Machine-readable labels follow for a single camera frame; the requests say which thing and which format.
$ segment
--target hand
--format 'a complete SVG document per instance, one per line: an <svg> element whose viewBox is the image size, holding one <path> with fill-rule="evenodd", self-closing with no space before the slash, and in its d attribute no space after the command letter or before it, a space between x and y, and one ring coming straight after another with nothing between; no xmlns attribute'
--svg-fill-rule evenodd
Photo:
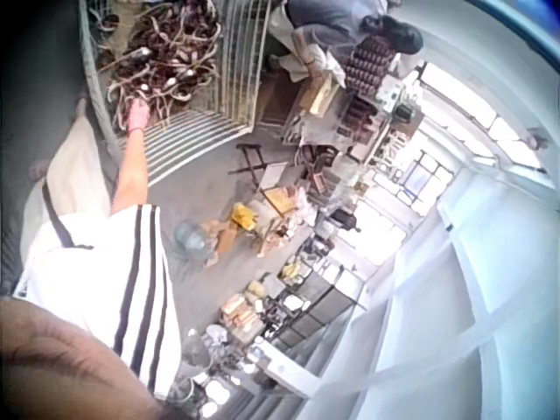
<svg viewBox="0 0 560 420"><path fill-rule="evenodd" d="M312 61L307 65L307 71L309 72L311 78L314 80L320 79L323 76L323 71L315 61Z"/></svg>
<svg viewBox="0 0 560 420"><path fill-rule="evenodd" d="M132 130L144 130L150 119L150 107L142 100L136 98L132 101L129 112L129 133Z"/></svg>

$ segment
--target bundle of cables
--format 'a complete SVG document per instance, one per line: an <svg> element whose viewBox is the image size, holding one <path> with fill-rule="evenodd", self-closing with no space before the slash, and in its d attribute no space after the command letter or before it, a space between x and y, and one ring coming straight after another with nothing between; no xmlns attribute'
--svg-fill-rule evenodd
<svg viewBox="0 0 560 420"><path fill-rule="evenodd" d="M119 17L107 15L98 25L110 32L119 25ZM184 109L197 88L218 77L214 56L220 34L211 0L178 0L139 14L120 58L100 45L98 71L111 72L107 100L114 129L126 131L126 116L136 97L149 104L157 119L153 123L166 123Z"/></svg>

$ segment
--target gray shirt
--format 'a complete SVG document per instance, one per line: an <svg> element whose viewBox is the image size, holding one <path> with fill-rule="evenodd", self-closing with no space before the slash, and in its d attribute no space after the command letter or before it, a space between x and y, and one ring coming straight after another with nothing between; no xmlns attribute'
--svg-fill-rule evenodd
<svg viewBox="0 0 560 420"><path fill-rule="evenodd" d="M362 19L383 13L378 0L289 0L286 7L294 26L304 28L308 44L334 53L357 46L368 36Z"/></svg>

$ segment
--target black stripe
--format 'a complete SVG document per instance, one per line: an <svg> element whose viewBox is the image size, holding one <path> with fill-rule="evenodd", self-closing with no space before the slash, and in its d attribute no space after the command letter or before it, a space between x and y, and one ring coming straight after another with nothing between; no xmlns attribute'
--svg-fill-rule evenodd
<svg viewBox="0 0 560 420"><path fill-rule="evenodd" d="M43 200L45 201L46 212L49 214L49 219L51 219L52 227L54 232L60 239L60 243L64 248L73 248L74 241L68 229L62 224L59 216L56 214L53 205L53 199L51 198L51 192L49 191L49 186L46 184L46 180L43 183Z"/></svg>
<svg viewBox="0 0 560 420"><path fill-rule="evenodd" d="M144 350L146 341L148 340L148 331L150 330L151 313L154 307L154 297L156 295L156 207L151 207L150 213L150 286L148 288L148 296L143 307L142 323L138 330L138 338L132 355L130 369L137 376L140 376L140 369L144 360Z"/></svg>
<svg viewBox="0 0 560 420"><path fill-rule="evenodd" d="M132 265L130 266L129 281L126 283L124 297L121 304L121 322L116 329L115 344L113 350L119 356L123 354L124 334L129 326L130 305L132 304L132 295L137 284L138 269L140 266L140 241L142 226L142 206L138 206L136 210L136 223L134 227L134 251L132 253Z"/></svg>
<svg viewBox="0 0 560 420"><path fill-rule="evenodd" d="M164 304L161 308L161 317L159 318L159 331L157 332L156 345L154 346L154 358L150 365L150 380L148 381L148 390L154 392L156 387L156 377L158 375L159 354L161 353L161 345L164 341L165 334L165 315L167 313L167 273L165 272L165 261L163 261L164 270Z"/></svg>

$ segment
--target white cloth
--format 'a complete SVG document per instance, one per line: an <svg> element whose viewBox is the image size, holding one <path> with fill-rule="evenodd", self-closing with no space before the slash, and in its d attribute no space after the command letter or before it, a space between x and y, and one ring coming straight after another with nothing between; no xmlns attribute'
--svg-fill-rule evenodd
<svg viewBox="0 0 560 420"><path fill-rule="evenodd" d="M269 33L291 51L291 54L284 55L278 60L278 65L290 74L291 81L297 83L309 77L309 71L307 66L299 59L296 47L291 39L294 29L294 25L286 14L286 5L282 4L276 7L270 14ZM316 66L322 70L332 71L336 81L344 88L344 71L331 53L325 53L317 44L309 45L309 52L315 60Z"/></svg>
<svg viewBox="0 0 560 420"><path fill-rule="evenodd" d="M34 303L111 347L149 390L166 396L181 359L159 210L110 216L94 132L78 117L46 175L52 204L76 245L62 248L38 182L24 210L24 273L15 298Z"/></svg>
<svg viewBox="0 0 560 420"><path fill-rule="evenodd" d="M159 209L133 206L108 220L83 214L60 220L75 243L94 248L62 248L46 223L31 245L15 297L92 333L150 390L166 396L181 345Z"/></svg>
<svg viewBox="0 0 560 420"><path fill-rule="evenodd" d="M94 131L85 116L74 122L57 150L46 174L52 205L58 216L91 214L107 219L111 205L105 187ZM42 182L38 182L25 203L20 255L25 266L29 248L41 226L49 221Z"/></svg>

